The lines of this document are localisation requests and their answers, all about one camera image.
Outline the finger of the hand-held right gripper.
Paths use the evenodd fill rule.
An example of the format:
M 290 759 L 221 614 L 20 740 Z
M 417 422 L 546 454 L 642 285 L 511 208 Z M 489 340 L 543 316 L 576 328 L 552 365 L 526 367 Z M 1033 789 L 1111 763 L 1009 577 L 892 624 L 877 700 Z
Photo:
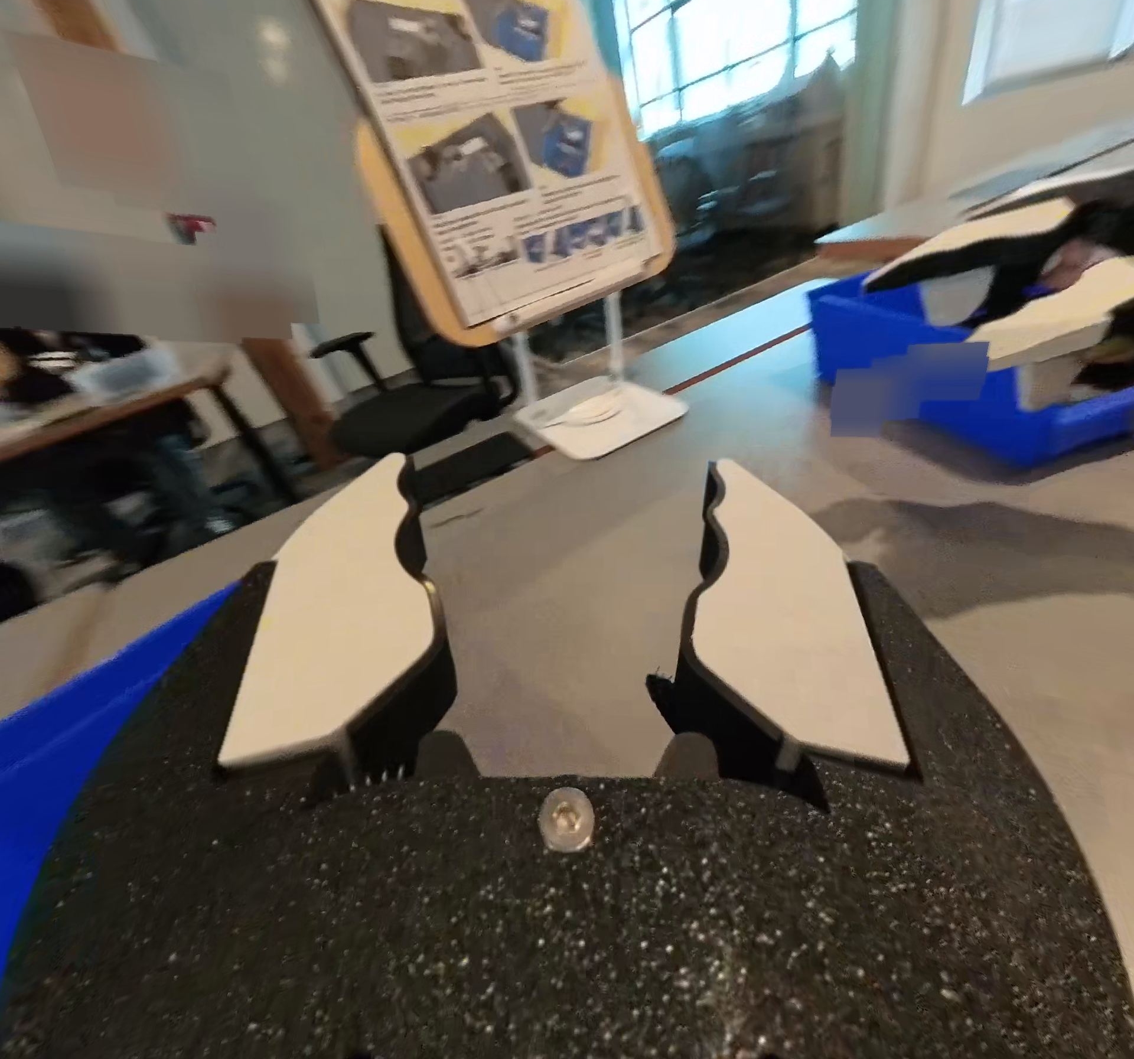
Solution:
M 1105 259 L 1057 293 L 979 327 L 988 373 L 1006 373 L 1022 412 L 1132 388 L 1133 259 Z
M 934 327 L 978 327 L 1027 300 L 1058 249 L 1089 229 L 1090 207 L 1042 201 L 957 224 L 862 282 L 863 298 L 912 290 Z

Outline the white sign stand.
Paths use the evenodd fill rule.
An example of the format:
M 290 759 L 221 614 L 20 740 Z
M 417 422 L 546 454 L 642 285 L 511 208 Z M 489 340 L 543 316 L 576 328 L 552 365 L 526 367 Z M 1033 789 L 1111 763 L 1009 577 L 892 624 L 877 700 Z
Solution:
M 526 331 L 509 341 L 518 371 L 519 408 L 514 421 L 528 437 L 573 461 L 609 456 L 683 420 L 687 403 L 627 374 L 623 346 L 621 293 L 603 299 L 607 368 L 596 378 L 542 397 Z

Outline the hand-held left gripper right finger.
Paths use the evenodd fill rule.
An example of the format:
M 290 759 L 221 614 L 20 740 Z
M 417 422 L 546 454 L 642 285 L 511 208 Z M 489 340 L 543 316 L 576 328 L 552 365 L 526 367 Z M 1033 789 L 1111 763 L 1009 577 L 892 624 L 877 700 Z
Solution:
M 913 773 L 913 746 L 843 549 L 738 461 L 710 461 L 700 579 L 672 676 L 646 680 L 675 734 L 723 774 L 802 774 L 814 759 Z

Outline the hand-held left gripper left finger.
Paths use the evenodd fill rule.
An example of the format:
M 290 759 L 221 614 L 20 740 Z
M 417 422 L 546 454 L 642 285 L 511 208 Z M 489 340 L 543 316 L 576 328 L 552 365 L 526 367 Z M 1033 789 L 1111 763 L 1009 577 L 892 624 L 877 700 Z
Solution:
M 353 789 L 415 774 L 458 689 L 416 475 L 411 456 L 386 456 L 276 553 L 220 777 L 312 764 Z

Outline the wooden office desk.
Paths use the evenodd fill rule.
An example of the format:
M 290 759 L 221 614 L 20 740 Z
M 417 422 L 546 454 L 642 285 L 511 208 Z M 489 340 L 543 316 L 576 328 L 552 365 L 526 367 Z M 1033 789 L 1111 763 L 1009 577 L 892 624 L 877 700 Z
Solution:
M 92 405 L 69 397 L 56 403 L 51 408 L 41 410 L 28 422 L 22 423 L 11 432 L 2 432 L 1 461 L 14 461 L 33 452 L 39 452 L 53 444 L 90 434 L 100 427 L 107 427 L 129 417 L 139 416 L 183 399 L 193 393 L 209 393 L 219 407 L 221 414 L 234 429 L 234 435 L 244 444 L 245 450 L 254 461 L 265 488 L 282 505 L 291 506 L 301 502 L 302 497 L 289 471 L 286 471 L 276 454 L 264 441 L 259 427 L 254 426 L 240 407 L 226 390 L 230 368 L 227 359 L 217 359 L 206 368 L 176 381 L 172 386 L 155 389 L 128 397 L 122 401 L 104 406 Z

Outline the black office chair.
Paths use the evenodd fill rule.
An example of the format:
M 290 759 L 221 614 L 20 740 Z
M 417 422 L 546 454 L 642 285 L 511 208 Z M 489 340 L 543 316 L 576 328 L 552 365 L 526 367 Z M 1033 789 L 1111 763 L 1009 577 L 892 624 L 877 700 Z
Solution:
M 341 414 L 331 430 L 341 451 L 371 460 L 417 454 L 456 437 L 469 424 L 503 413 L 519 391 L 516 367 L 498 344 L 468 348 L 432 329 L 386 229 L 376 232 L 387 259 L 396 333 L 414 380 L 390 386 L 382 379 L 365 349 L 372 332 L 339 334 L 308 351 L 312 359 L 349 355 L 376 389 Z

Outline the blue plastic bin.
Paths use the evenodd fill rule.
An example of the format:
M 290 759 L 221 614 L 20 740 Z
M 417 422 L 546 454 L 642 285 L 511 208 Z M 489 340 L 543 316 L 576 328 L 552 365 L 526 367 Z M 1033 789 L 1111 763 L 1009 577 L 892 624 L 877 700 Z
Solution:
M 988 371 L 981 389 L 964 370 L 943 378 L 943 355 L 928 347 L 965 344 L 968 329 L 928 323 L 919 289 L 863 296 L 865 276 L 806 291 L 816 378 L 829 386 L 832 433 L 875 435 L 891 422 L 912 422 L 1029 471 L 1132 429 L 1132 389 L 1081 403 L 1025 408 L 1025 371 Z
M 238 587 L 229 584 L 1 725 L 1 965 L 54 837 L 112 738 Z

